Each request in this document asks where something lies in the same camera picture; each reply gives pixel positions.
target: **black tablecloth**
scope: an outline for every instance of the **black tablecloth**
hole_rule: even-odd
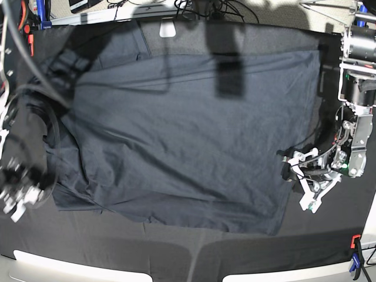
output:
[[[122,32],[126,32],[124,25],[126,23],[110,23],[41,32],[35,39],[36,53],[38,46],[41,53],[44,48],[54,46],[89,51],[95,44],[108,42],[110,38],[121,40]],[[268,54],[293,51],[304,45],[311,48],[319,41],[321,80],[311,118],[313,134],[305,143],[316,142],[321,148],[330,145],[327,140],[333,137],[331,127],[338,105],[340,36],[236,23],[193,26],[192,23],[177,23],[175,38],[160,39],[159,26],[158,22],[141,24],[152,55],[179,53],[179,50],[188,54],[221,53],[234,49],[238,53]],[[192,44],[192,37],[205,40]],[[210,42],[231,40],[228,40],[230,44],[208,44],[207,38]],[[102,49],[112,47],[104,44]],[[89,60],[97,57],[91,53]],[[43,165],[41,136],[35,134],[37,127],[30,128],[38,123],[38,118],[27,117],[24,122],[28,123],[29,130],[19,128],[19,135],[28,141],[26,146],[32,146],[31,158],[39,156],[39,163]],[[5,157],[17,153],[17,148],[17,144],[8,144]],[[229,274],[284,271],[347,261],[351,254],[351,237],[362,232],[374,197],[375,152],[376,135],[372,134],[363,177],[344,178],[323,198],[323,205],[316,214],[302,211],[298,204],[301,194],[291,193],[282,227],[274,237],[133,223],[106,211],[102,214],[59,212],[49,199],[40,209],[28,210],[17,224],[5,216],[0,218],[0,253],[12,257],[14,250],[22,250],[72,263],[139,271],[150,274],[154,281],[174,282],[221,281]]]

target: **black fabric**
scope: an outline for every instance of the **black fabric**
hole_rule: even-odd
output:
[[[120,30],[128,24],[67,27],[57,29],[56,33],[37,32],[36,46],[43,42],[42,46],[45,44],[50,48],[46,48],[45,53],[38,53],[36,50],[36,56],[43,59],[44,54],[56,54],[57,49],[72,50],[77,47],[75,42],[80,41],[80,38],[83,40],[85,35],[86,43],[80,41],[80,54],[85,54],[84,50],[101,53],[106,45],[100,40],[103,32],[113,28],[112,32],[106,34],[108,42],[118,33],[121,35]],[[148,42],[157,41],[148,36],[159,37],[160,22],[153,24],[153,29],[157,31],[155,33],[145,32],[142,26]],[[189,25],[190,23],[176,25],[179,40],[174,40],[174,44],[184,45],[184,41],[191,38],[190,32],[197,35],[204,32],[194,28],[187,29]],[[217,33],[215,38],[228,38],[228,33],[222,32],[223,28],[215,29],[216,23],[212,25]],[[258,25],[244,26],[244,30],[249,34],[257,32],[258,28]],[[68,33],[66,29],[72,31],[70,35],[59,38],[59,35]],[[307,32],[307,41],[302,39],[296,42],[286,36],[286,32],[302,36],[297,30],[277,27],[267,29],[265,36],[273,40],[271,44],[265,45],[264,52],[267,52],[268,48],[273,50],[274,45],[285,45],[289,51],[290,48],[298,48],[299,42],[320,41],[320,83],[309,136],[312,142],[317,142],[325,150],[331,146],[331,127],[338,109],[337,97],[333,93],[338,92],[341,37]],[[249,36],[244,52],[253,53],[253,46],[261,40],[260,36]],[[93,38],[97,38],[95,44],[92,44]],[[206,42],[198,41],[197,44],[200,45],[202,54],[211,53]],[[32,149],[32,157],[43,156],[44,152],[38,151],[38,148],[42,147],[41,135],[44,129],[39,126],[37,117],[25,115],[25,112],[20,112],[12,128],[13,133],[26,143],[27,148]],[[134,223],[108,211],[101,215],[92,211],[59,212],[51,198],[40,209],[27,210],[17,224],[0,214],[0,253],[14,257],[14,250],[22,250],[88,266],[139,271],[150,274],[153,281],[158,282],[215,282],[222,281],[222,278],[229,274],[286,271],[349,261],[352,255],[351,238],[362,232],[375,193],[375,137],[376,135],[372,134],[367,144],[368,163],[364,175],[358,179],[344,178],[342,183],[336,185],[323,198],[323,205],[316,214],[302,211],[299,206],[302,195],[291,193],[282,227],[274,237]],[[20,153],[16,142],[9,141],[7,146],[6,155],[24,155]]]
[[[300,51],[169,55],[82,75],[61,117],[57,206],[276,233],[291,189],[277,151],[306,137],[319,68],[318,51]]]

